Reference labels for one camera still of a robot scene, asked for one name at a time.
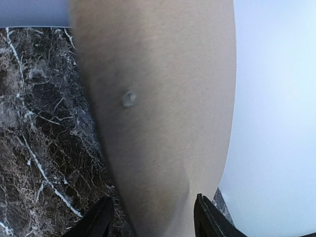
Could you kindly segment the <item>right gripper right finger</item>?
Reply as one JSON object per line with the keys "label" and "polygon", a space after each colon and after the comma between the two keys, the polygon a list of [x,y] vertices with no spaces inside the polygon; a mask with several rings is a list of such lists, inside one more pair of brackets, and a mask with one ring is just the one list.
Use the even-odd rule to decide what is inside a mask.
{"label": "right gripper right finger", "polygon": [[194,226],[196,237],[246,237],[202,194],[195,201]]}

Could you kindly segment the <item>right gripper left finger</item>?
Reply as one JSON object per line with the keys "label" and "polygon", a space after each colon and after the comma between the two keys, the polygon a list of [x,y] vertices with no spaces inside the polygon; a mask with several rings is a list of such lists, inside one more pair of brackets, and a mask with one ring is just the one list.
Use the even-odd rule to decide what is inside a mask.
{"label": "right gripper left finger", "polygon": [[112,237],[114,208],[110,197],[102,197],[62,237]]}

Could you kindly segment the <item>brown cardboard backing board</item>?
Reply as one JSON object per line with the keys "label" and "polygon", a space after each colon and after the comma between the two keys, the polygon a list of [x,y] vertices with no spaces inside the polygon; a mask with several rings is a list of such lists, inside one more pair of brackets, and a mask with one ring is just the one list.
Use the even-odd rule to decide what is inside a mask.
{"label": "brown cardboard backing board", "polygon": [[78,65],[114,185],[140,237],[192,237],[229,148],[231,0],[71,0]]}

